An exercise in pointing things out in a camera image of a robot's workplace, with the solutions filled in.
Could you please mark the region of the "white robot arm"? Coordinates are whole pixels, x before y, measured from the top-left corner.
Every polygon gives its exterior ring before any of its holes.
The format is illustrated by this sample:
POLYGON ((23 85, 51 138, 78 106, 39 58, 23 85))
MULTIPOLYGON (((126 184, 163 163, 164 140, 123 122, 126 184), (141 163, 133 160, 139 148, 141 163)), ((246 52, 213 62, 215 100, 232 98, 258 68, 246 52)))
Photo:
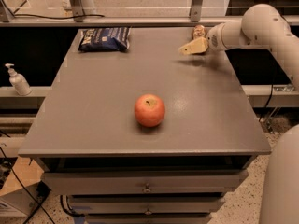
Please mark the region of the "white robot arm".
MULTIPOLYGON (((267 4, 249 8, 242 19, 195 32, 179 48, 184 55, 207 50, 266 49, 299 89, 299 37, 267 4)), ((259 224, 299 224, 299 125, 285 132, 275 145, 267 166, 259 224)))

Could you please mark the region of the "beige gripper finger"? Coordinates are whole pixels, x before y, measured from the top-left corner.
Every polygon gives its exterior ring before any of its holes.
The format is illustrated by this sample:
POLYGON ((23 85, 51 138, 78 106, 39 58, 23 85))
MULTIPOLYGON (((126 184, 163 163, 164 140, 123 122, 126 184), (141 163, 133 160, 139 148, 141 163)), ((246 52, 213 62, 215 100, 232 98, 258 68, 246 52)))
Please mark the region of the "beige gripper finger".
POLYGON ((178 51, 183 55, 200 54, 206 52, 208 49, 208 42, 204 37, 199 37, 191 42, 183 45, 178 51))

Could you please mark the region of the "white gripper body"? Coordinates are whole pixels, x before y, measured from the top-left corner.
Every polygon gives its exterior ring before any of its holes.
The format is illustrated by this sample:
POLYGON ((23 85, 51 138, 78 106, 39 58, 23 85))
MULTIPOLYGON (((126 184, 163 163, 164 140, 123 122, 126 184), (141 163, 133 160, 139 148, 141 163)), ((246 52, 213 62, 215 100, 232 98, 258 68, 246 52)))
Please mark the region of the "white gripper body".
POLYGON ((228 44, 224 43, 223 35, 225 31, 225 23, 218 24, 208 30, 206 34, 206 39, 208 42, 208 47, 213 51, 225 51, 230 47, 228 44))

